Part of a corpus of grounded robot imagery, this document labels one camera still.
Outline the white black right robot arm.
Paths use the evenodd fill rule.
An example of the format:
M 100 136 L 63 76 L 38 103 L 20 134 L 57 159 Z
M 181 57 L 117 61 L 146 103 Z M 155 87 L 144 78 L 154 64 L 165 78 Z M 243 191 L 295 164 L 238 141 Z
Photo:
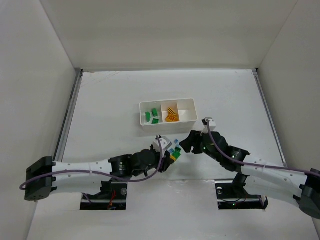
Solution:
M 192 130 L 180 142 L 186 153 L 206 154 L 224 169 L 235 172 L 233 186 L 245 195 L 271 197 L 299 208 L 306 215 L 320 217 L 320 172 L 268 165 L 247 150 L 231 146 L 219 132 Z

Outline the green square lego brick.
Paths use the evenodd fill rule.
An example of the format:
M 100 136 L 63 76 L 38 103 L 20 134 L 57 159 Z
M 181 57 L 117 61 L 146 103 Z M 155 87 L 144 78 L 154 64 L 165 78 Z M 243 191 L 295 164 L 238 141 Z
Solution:
M 159 119 L 157 119 L 157 118 L 154 118 L 153 120 L 152 120 L 152 125 L 155 125 L 155 124 L 158 124 L 159 123 Z

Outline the yellow sloped lego brick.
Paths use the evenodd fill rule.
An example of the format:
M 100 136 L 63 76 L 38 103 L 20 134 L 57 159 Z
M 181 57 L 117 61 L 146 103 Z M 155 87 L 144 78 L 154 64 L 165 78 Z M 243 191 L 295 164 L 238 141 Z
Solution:
M 169 115 L 173 115 L 173 116 L 176 116 L 176 115 L 177 115 L 177 113 L 176 113 L 176 112 L 174 111 L 174 109 L 171 108 L 171 107 L 169 107 L 169 108 L 167 109 L 167 112 L 168 112 Z

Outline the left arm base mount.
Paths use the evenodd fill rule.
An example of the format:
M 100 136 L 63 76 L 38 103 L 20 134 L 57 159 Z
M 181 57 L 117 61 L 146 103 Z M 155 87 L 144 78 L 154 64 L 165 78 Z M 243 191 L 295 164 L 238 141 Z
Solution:
M 81 211 L 125 211 L 127 208 L 127 182 L 102 182 L 100 192 L 85 193 L 80 202 Z

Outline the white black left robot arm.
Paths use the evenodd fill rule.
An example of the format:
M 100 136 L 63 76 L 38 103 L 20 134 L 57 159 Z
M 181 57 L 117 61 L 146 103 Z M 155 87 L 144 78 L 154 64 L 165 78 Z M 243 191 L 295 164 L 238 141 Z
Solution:
M 25 182 L 20 185 L 26 201 L 39 201 L 58 193 L 96 195 L 108 182 L 138 183 L 164 173 L 175 161 L 168 151 L 159 152 L 153 147 L 134 154 L 109 159 L 67 163 L 45 156 L 26 170 Z

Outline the green lego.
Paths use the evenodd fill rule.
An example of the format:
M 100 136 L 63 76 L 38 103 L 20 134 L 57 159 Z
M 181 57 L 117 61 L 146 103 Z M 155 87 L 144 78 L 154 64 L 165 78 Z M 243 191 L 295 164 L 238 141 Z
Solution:
M 151 110 L 151 113 L 152 113 L 152 116 L 153 116 L 153 117 L 157 117 L 157 116 L 158 116 L 158 111 L 157 111 L 156 108 L 153 108 L 153 109 Z
M 172 155 L 176 158 L 176 160 L 178 160 L 178 159 L 179 159 L 179 157 L 181 156 L 181 153 L 180 153 L 180 152 L 175 151 Z

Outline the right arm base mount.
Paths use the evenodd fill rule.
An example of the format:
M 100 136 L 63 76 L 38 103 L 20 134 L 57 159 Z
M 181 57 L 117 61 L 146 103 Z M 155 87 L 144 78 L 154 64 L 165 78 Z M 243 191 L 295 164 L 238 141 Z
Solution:
M 247 177 L 237 174 L 233 180 L 215 182 L 219 210 L 265 210 L 269 205 L 267 197 L 249 194 L 245 189 Z

